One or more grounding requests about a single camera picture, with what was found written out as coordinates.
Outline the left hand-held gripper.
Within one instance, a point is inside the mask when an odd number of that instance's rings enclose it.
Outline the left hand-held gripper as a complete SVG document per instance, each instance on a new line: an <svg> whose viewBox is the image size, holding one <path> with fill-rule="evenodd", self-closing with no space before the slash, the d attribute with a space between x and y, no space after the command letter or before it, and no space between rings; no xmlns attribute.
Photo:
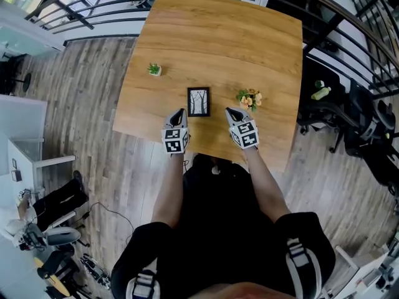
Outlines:
<svg viewBox="0 0 399 299"><path fill-rule="evenodd" d="M161 140L166 154L183 154L190 142L187 112L177 109L165 119Z"/></svg>

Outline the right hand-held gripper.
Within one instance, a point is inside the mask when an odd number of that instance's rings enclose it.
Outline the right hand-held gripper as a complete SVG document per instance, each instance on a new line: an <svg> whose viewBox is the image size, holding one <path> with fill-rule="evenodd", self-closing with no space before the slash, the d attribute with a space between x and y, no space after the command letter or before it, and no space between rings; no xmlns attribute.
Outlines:
<svg viewBox="0 0 399 299"><path fill-rule="evenodd" d="M233 141L242 149L259 145L259 134L255 121L245 109L226 107L225 114Z"/></svg>

